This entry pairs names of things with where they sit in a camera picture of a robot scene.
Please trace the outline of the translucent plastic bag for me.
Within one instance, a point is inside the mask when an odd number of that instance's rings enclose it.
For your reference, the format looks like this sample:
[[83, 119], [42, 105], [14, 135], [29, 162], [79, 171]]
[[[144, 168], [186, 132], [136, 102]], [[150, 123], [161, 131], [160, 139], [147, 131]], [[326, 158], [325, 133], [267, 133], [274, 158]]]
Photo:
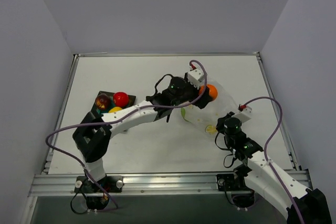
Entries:
[[195, 105], [183, 107], [181, 116], [190, 126], [210, 137], [217, 134], [217, 120], [229, 112], [236, 113], [238, 105], [220, 83], [208, 77], [207, 84], [217, 89], [217, 98], [203, 109]]

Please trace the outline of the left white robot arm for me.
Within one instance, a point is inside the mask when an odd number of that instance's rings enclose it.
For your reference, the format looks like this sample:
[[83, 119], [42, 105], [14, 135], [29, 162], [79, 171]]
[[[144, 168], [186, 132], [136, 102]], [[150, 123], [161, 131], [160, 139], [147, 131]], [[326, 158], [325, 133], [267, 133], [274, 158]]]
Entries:
[[147, 96], [136, 105], [104, 115], [88, 112], [72, 135], [83, 157], [87, 186], [94, 192], [105, 188], [106, 172], [102, 158], [114, 136], [140, 124], [168, 119], [173, 109], [190, 104], [203, 109], [213, 100], [207, 85], [192, 84], [187, 77], [172, 77], [165, 90]]

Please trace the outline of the orange fake fruit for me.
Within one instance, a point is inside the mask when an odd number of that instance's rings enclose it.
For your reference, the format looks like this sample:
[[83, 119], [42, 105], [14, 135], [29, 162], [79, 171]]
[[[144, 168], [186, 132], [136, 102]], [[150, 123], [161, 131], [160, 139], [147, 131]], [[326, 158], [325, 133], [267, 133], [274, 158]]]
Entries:
[[205, 86], [201, 86], [198, 94], [201, 95], [201, 98], [199, 99], [200, 101], [209, 101], [212, 102], [214, 101], [217, 96], [218, 96], [218, 91], [216, 89], [216, 87], [212, 84], [207, 84], [206, 87]]

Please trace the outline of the red fake apple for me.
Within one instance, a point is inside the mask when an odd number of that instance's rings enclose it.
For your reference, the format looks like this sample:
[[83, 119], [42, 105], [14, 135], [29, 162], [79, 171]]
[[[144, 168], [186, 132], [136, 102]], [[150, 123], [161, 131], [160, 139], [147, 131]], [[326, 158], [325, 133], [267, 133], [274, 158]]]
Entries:
[[116, 92], [113, 95], [113, 103], [118, 107], [126, 107], [129, 104], [129, 96], [125, 92]]

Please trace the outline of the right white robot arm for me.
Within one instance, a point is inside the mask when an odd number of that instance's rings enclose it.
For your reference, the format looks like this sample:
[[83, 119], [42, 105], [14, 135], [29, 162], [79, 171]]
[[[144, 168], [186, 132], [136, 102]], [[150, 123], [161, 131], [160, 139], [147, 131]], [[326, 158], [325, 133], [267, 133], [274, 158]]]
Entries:
[[228, 114], [217, 120], [216, 130], [234, 157], [236, 187], [256, 192], [285, 218], [287, 223], [331, 223], [327, 199], [319, 189], [311, 190], [279, 167], [256, 141], [241, 129], [241, 120]]

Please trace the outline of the dark brown fake fruit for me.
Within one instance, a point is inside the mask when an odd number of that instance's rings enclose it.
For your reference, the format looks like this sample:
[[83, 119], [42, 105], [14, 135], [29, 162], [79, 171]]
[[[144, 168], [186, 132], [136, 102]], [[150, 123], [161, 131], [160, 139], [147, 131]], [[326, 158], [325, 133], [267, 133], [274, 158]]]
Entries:
[[98, 109], [105, 111], [110, 107], [111, 99], [107, 94], [102, 93], [96, 97], [95, 105]]

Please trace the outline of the yellow fake pear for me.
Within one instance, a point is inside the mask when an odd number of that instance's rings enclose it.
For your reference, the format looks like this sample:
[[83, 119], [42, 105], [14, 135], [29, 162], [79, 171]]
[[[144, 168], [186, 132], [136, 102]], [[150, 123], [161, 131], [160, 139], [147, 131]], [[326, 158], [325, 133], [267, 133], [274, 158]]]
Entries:
[[110, 110], [108, 111], [108, 113], [114, 113], [114, 112], [118, 112], [118, 111], [121, 111], [121, 110], [123, 110], [122, 107], [115, 106], [115, 107], [113, 107], [112, 109], [110, 109]]

